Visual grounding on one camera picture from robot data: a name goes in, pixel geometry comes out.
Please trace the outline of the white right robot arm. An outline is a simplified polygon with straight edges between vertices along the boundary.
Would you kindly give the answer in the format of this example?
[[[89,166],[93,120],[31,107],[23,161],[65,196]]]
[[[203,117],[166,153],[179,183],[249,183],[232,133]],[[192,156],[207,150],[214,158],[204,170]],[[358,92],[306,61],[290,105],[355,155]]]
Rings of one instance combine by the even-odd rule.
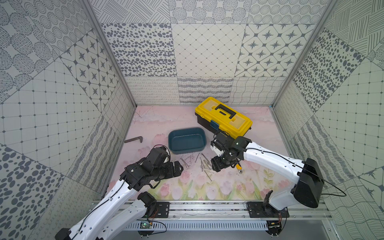
[[[298,204],[313,209],[319,206],[325,181],[315,160],[292,159],[270,151],[248,138],[234,139],[224,131],[215,133],[211,149],[216,154],[211,160],[216,172],[246,161],[268,168],[290,181],[287,187],[279,191],[270,190],[266,194],[262,205],[266,215],[272,216]]]

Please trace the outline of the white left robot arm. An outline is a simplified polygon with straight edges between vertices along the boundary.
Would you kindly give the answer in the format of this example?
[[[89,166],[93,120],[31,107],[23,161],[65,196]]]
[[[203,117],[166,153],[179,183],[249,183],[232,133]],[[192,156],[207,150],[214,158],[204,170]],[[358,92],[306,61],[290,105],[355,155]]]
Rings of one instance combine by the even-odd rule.
[[[181,176],[184,168],[171,161],[166,146],[154,147],[139,161],[125,167],[119,181],[110,192],[76,225],[63,228],[56,240],[109,240],[130,223],[140,218],[151,218],[158,212],[157,200],[148,192],[141,192],[151,181]]]

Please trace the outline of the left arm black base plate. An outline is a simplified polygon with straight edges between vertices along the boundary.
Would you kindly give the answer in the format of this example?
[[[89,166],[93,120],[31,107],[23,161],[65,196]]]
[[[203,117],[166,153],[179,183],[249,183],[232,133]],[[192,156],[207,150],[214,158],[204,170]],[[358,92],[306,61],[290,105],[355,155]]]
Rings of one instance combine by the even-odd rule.
[[[168,218],[170,211],[170,202],[156,202],[152,204],[148,209],[144,218],[154,219],[154,218]]]

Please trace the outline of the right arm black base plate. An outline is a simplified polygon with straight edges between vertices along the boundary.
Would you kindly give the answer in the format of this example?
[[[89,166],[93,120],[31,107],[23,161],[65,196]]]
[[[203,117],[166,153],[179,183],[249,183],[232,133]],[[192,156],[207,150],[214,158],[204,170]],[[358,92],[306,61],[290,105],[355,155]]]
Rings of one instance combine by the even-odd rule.
[[[290,216],[287,209],[279,211],[263,202],[246,202],[246,209],[250,218],[288,218]]]

